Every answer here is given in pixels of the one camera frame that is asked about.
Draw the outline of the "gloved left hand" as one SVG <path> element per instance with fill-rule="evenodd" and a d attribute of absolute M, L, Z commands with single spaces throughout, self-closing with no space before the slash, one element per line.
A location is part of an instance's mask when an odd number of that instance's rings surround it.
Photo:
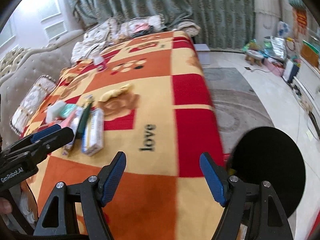
<path fill-rule="evenodd" d="M 12 205 L 4 198 L 0 198 L 0 214 L 10 214 L 12 212 Z"/>

